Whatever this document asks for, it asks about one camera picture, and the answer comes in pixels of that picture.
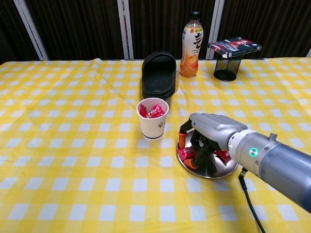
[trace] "curtain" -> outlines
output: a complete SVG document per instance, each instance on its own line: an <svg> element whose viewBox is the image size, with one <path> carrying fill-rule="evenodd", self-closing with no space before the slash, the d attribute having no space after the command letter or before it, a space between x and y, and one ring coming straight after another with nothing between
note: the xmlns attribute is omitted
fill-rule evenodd
<svg viewBox="0 0 311 233"><path fill-rule="evenodd" d="M144 59L156 51L182 56L182 31L191 11L201 13L204 30L199 57L205 58L215 0L129 0L133 53Z"/></svg>
<svg viewBox="0 0 311 233"><path fill-rule="evenodd" d="M310 0L226 0L218 40L262 45L244 58L305 57L311 48Z"/></svg>
<svg viewBox="0 0 311 233"><path fill-rule="evenodd" d="M13 0L0 1L0 64L38 60Z"/></svg>
<svg viewBox="0 0 311 233"><path fill-rule="evenodd" d="M116 0L25 0L50 60L123 59Z"/></svg>

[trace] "red snack package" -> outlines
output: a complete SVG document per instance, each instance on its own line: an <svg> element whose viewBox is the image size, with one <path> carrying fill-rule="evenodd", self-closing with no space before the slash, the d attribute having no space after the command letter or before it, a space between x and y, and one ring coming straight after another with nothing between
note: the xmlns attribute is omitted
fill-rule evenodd
<svg viewBox="0 0 311 233"><path fill-rule="evenodd" d="M214 154L217 155L224 165L226 165L230 160L230 154L226 150L216 150Z"/></svg>
<svg viewBox="0 0 311 233"><path fill-rule="evenodd" d="M193 147L185 147L183 149L177 149L177 154L181 161L185 159L192 159L196 156L197 152L193 149Z"/></svg>
<svg viewBox="0 0 311 233"><path fill-rule="evenodd" d="M147 108L146 106L140 104L140 111L139 111L139 114L144 117L144 118L147 118Z"/></svg>
<svg viewBox="0 0 311 233"><path fill-rule="evenodd" d="M147 114L147 118L156 118L163 116L165 113L161 108L161 105L157 103L152 110Z"/></svg>

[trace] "black cable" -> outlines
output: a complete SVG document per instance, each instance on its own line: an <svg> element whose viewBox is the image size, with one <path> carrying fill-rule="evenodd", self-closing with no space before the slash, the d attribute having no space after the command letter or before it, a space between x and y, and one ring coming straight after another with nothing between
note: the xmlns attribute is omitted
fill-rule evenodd
<svg viewBox="0 0 311 233"><path fill-rule="evenodd" d="M243 167L243 168L242 168L242 171L241 171L241 173L240 173L240 175L239 175L240 185L241 185L241 188L242 188L243 191L244 191L244 194L245 194L245 197L246 197L246 200L247 200L248 207L250 208L250 210L251 210L251 212L252 212L252 214L253 214L253 216L254 216L254 218L255 218L255 220L256 220L256 222L257 222L257 224L258 224L258 226L259 226L259 228L260 228L260 230L261 230L261 232L262 232L262 233L266 233L266 231L264 230L264 228L263 228L263 226L262 226L262 224L261 224L261 222L260 222L260 220L259 220L259 218L258 218L258 216L257 216L257 214L256 214L256 212L255 212L255 210L254 210L254 207L253 207L253 205L252 205L252 202L251 202L251 200L250 200L250 198L249 198L249 195L248 195L248 192L247 192L246 183L245 183L245 180L244 180L244 176L245 176L246 173L247 173L247 169L245 169L245 168Z"/></svg>

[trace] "book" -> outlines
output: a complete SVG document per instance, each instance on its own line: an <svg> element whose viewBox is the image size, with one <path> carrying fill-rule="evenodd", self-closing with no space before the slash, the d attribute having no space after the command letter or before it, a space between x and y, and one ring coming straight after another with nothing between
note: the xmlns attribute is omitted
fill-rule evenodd
<svg viewBox="0 0 311 233"><path fill-rule="evenodd" d="M208 43L207 47L215 50L223 58L241 56L250 52L261 50L261 45L243 39L242 37Z"/></svg>

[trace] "yellow checkered tablecloth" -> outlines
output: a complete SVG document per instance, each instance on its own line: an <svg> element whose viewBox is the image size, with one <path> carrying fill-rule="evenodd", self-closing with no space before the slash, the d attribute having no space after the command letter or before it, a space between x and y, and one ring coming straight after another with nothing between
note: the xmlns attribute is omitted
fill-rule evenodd
<svg viewBox="0 0 311 233"><path fill-rule="evenodd" d="M175 156L190 113L227 115L311 151L311 59L244 60L234 82L200 61L179 80L161 141L139 130L142 61L0 66L0 232L256 232L238 182L200 179ZM267 232L309 233L311 215L252 174Z"/></svg>

